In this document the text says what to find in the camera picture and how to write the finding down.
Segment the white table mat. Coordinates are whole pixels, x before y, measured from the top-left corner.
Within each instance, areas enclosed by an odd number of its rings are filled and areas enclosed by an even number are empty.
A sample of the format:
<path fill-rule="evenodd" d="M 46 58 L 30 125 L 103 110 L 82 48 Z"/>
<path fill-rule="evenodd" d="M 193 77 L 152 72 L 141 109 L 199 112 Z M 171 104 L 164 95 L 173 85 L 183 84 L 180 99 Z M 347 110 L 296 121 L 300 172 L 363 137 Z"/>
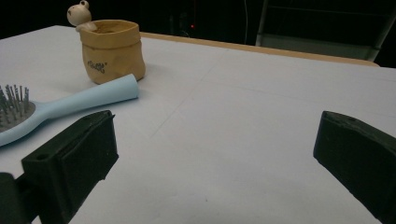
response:
<path fill-rule="evenodd" d="M 144 37 L 119 159 L 71 224 L 379 224 L 313 156 L 323 111 L 396 136 L 396 70 Z"/>

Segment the black computer tower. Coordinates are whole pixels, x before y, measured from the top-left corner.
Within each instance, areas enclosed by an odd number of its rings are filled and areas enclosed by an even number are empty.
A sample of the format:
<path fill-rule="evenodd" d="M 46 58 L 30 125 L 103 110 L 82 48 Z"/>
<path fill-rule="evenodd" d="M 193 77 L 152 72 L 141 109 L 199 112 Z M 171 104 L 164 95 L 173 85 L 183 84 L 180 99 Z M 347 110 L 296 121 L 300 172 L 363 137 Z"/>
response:
<path fill-rule="evenodd" d="M 196 17 L 191 11 L 173 12 L 169 16 L 169 33 L 171 35 L 193 37 L 196 28 Z"/>

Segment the light blue hairbrush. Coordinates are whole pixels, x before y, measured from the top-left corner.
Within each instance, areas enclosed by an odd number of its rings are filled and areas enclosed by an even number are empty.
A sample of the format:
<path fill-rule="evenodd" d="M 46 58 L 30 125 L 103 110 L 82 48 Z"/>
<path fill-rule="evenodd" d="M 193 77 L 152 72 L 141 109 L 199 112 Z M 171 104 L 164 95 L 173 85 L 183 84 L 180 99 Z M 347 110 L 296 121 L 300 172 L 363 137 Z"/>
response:
<path fill-rule="evenodd" d="M 89 108 L 132 100 L 139 89 L 134 75 L 116 78 L 62 99 L 39 103 L 27 87 L 0 86 L 0 147 L 32 132 L 42 122 Z"/>

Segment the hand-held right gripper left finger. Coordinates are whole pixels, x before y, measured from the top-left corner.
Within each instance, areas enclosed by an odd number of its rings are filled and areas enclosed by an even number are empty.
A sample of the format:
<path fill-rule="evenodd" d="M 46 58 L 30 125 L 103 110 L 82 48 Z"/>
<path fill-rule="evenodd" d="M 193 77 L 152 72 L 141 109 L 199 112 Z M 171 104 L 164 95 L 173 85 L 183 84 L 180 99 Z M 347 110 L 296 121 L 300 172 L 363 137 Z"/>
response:
<path fill-rule="evenodd" d="M 68 224 L 117 161 L 109 110 L 85 116 L 21 160 L 28 218 Z"/>

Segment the tan pot with bear figure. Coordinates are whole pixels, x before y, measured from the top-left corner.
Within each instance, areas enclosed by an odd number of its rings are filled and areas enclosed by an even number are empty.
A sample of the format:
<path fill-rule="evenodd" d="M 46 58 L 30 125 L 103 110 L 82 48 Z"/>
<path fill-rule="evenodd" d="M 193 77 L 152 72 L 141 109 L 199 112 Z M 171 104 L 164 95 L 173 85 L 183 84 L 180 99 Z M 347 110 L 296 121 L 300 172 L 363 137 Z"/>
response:
<path fill-rule="evenodd" d="M 89 78 L 96 84 L 146 74 L 139 25 L 125 20 L 93 21 L 87 0 L 67 9 L 66 18 L 79 33 L 82 60 Z"/>

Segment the white metal desk frame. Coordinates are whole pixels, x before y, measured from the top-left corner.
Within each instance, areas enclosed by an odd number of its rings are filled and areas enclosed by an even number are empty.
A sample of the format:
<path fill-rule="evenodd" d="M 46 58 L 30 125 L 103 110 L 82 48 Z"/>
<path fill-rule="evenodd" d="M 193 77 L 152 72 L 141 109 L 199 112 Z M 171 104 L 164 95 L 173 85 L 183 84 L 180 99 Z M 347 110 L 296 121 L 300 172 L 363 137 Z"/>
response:
<path fill-rule="evenodd" d="M 396 0 L 263 0 L 259 43 L 372 62 L 396 22 Z"/>

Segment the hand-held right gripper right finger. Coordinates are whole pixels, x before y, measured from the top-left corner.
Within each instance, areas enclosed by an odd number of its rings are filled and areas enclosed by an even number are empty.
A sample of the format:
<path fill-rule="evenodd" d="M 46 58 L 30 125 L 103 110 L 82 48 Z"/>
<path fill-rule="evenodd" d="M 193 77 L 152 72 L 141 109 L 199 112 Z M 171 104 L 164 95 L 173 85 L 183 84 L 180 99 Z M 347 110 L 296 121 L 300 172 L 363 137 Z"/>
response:
<path fill-rule="evenodd" d="M 313 156 L 382 224 L 396 224 L 395 137 L 324 111 Z"/>

